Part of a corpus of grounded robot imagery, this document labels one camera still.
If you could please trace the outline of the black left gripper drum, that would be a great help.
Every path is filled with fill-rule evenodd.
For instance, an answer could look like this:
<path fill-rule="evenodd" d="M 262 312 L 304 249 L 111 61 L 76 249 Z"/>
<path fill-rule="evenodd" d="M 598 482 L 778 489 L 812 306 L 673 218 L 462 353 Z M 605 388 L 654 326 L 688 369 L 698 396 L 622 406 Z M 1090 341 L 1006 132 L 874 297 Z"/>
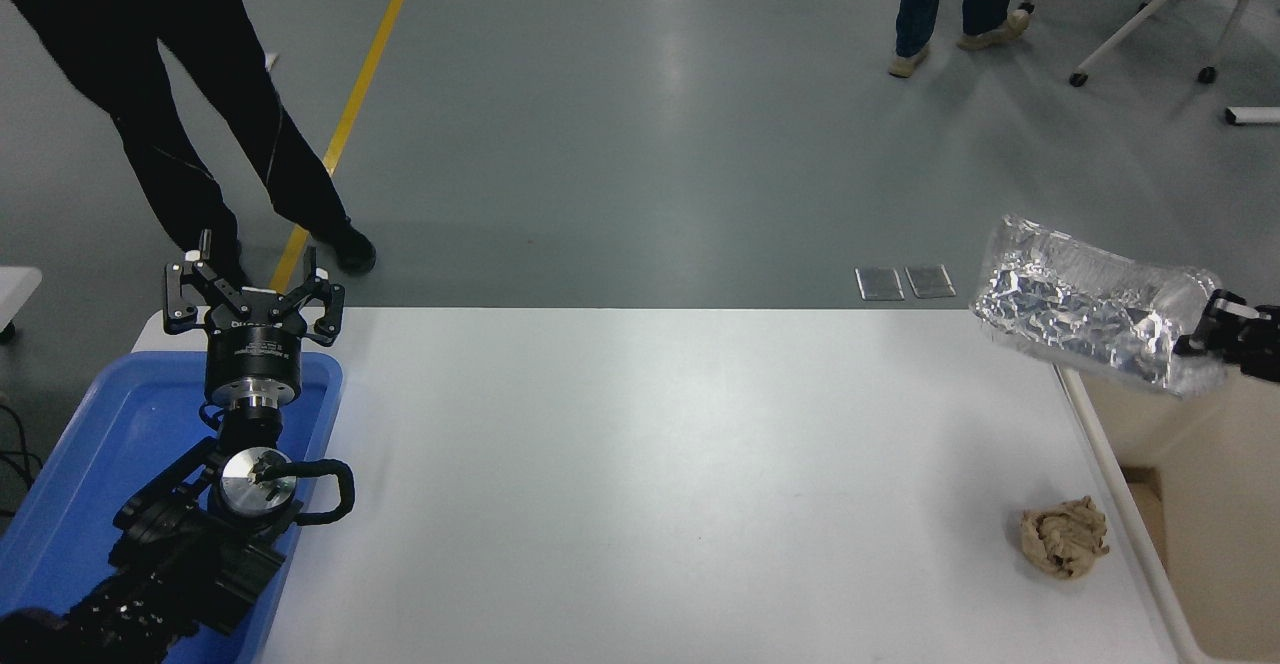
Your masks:
<path fill-rule="evenodd" d="M 255 377 L 288 389 L 301 386 L 301 342 L 305 319 L 287 313 L 282 321 L 253 316 L 236 319 L 223 307 L 206 313 L 207 389 Z"/>

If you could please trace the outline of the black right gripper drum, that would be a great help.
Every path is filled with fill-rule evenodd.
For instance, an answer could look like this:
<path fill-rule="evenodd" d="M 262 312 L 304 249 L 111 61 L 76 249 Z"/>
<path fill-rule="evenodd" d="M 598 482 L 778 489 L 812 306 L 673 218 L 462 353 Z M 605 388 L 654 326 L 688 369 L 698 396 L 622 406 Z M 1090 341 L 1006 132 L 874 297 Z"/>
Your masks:
<path fill-rule="evenodd" d="M 1279 307 L 1258 307 L 1240 331 L 1240 372 L 1279 383 Z"/>

